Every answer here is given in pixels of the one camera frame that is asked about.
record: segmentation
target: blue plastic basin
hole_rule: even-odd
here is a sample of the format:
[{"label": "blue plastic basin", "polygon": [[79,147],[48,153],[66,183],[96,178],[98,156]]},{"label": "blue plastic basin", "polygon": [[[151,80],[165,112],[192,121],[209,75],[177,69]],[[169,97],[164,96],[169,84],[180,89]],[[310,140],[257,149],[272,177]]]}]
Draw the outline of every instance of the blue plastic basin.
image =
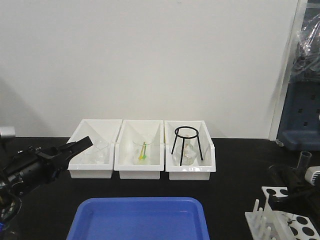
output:
[{"label": "blue plastic basin", "polygon": [[190,197],[91,198],[67,240],[210,240],[202,205]]}]

